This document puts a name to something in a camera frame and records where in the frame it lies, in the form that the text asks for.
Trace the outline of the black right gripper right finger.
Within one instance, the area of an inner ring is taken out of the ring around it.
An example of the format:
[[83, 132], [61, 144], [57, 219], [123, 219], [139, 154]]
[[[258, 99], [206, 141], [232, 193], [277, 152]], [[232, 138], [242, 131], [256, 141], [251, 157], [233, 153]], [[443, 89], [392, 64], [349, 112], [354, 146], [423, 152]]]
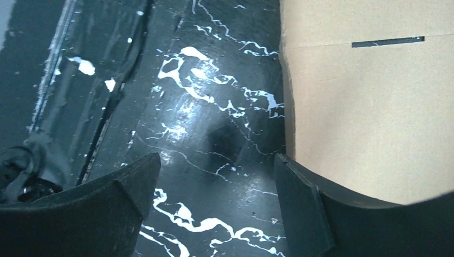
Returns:
[[290, 256], [453, 256], [453, 193], [400, 205], [274, 159]]

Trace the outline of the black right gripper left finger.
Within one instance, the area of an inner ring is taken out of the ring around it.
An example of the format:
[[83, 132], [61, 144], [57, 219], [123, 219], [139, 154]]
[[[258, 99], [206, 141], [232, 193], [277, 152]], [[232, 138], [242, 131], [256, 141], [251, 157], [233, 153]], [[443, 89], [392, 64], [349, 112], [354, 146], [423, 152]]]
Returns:
[[1, 206], [1, 256], [131, 256], [160, 173], [149, 153], [31, 203]]

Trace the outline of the brown cardboard box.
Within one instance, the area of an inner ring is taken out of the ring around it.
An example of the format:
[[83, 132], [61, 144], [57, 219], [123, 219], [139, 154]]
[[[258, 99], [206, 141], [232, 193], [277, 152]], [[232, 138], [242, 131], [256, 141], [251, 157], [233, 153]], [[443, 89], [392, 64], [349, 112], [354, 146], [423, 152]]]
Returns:
[[280, 1], [286, 153], [361, 194], [453, 191], [453, 1]]

